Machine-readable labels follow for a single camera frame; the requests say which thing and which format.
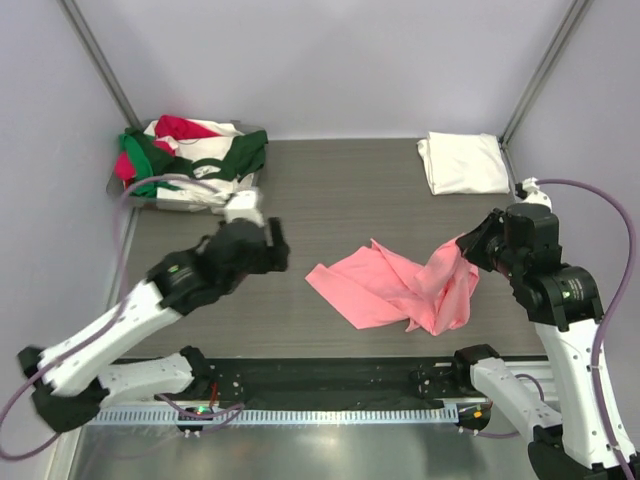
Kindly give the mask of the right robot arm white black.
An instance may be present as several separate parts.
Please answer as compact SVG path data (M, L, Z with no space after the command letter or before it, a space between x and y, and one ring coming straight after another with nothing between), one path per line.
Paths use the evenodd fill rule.
M562 261L558 217L546 205L512 204L456 244L465 260L508 280L542 341L560 408L530 392L487 344L455 352L461 386L487 396L516 428L538 478L638 478L639 453L594 343L604 325L598 287L587 270Z

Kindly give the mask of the pink t shirt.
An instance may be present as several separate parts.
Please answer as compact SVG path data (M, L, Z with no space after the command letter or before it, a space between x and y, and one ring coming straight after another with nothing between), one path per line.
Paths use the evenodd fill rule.
M305 280L359 330L406 320L408 332L438 336L468 323L479 269L454 240L424 265L372 241L329 267L316 265Z

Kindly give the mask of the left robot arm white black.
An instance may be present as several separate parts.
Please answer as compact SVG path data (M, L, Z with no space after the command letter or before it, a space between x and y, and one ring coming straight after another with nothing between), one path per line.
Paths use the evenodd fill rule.
M231 294L247 276L286 271L289 253L282 223L271 217L265 225L226 221L196 246L167 254L119 304L71 338L19 352L38 416L66 433L127 401L204 396L212 370L195 347L138 363L118 360L151 334Z

